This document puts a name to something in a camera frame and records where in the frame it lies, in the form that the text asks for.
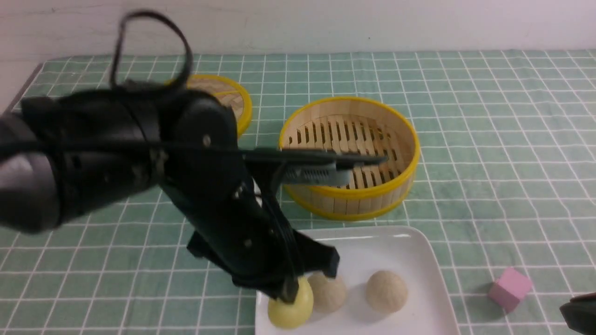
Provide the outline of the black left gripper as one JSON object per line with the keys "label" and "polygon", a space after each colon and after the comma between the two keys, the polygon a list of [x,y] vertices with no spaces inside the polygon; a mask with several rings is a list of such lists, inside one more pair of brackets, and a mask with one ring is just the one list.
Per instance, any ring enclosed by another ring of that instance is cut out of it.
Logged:
{"label": "black left gripper", "polygon": [[381,165],[385,155],[256,148],[243,160],[231,153],[238,148],[234,113],[202,91],[181,94],[163,119],[162,138],[185,148],[168,152],[162,187],[195,229],[187,246],[195,257],[217,265],[239,288],[287,303],[297,297],[300,276],[336,277],[337,249],[293,229],[278,208],[260,208],[248,169],[266,187],[344,187],[356,168]]}

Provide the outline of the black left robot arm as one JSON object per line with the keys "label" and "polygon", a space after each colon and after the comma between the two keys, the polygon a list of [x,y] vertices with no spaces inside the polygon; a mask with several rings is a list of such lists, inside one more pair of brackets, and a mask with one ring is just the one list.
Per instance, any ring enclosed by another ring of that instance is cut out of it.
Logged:
{"label": "black left robot arm", "polygon": [[158,186],[194,228],[188,250],[235,286],[292,302],[300,276],[334,278],[336,248],[293,229],[282,184],[345,185],[385,157],[330,150],[242,150],[230,106],[209,93],[89,90],[29,97],[1,116],[1,225],[61,227]]}

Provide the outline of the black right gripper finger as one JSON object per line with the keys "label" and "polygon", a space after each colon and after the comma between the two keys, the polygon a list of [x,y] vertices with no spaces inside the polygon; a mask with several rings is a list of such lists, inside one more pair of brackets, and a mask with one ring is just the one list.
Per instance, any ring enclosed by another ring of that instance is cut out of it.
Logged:
{"label": "black right gripper finger", "polygon": [[577,295],[559,308],[569,329],[582,335],[596,334],[596,293]]}

